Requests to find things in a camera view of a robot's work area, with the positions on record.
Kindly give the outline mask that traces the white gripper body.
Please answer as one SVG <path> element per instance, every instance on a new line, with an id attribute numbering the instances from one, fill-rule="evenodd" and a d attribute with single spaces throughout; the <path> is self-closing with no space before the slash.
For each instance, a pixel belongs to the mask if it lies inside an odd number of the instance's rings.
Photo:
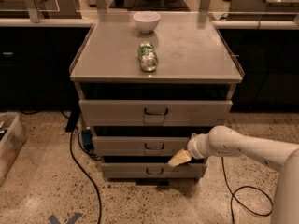
<path id="1" fill-rule="evenodd" d="M 211 154 L 208 135 L 193 133 L 187 144 L 187 151 L 195 159 L 208 157 Z"/>

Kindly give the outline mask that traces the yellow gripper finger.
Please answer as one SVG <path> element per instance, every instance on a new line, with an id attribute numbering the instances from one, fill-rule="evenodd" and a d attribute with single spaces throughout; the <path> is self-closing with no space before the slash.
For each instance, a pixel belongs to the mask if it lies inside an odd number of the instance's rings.
<path id="1" fill-rule="evenodd" d="M 182 149 L 170 159 L 168 165 L 170 167 L 177 167 L 181 164 L 189 162 L 191 159 L 192 159 L 191 154 L 187 150 Z"/>

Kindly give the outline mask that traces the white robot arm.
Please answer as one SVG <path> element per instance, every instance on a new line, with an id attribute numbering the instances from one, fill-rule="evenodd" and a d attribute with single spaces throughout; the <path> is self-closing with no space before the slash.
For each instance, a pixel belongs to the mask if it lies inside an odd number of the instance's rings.
<path id="1" fill-rule="evenodd" d="M 168 165 L 179 166 L 208 156 L 245 155 L 279 172 L 270 224 L 299 222 L 299 145 L 240 134 L 225 126 L 193 134 Z"/>

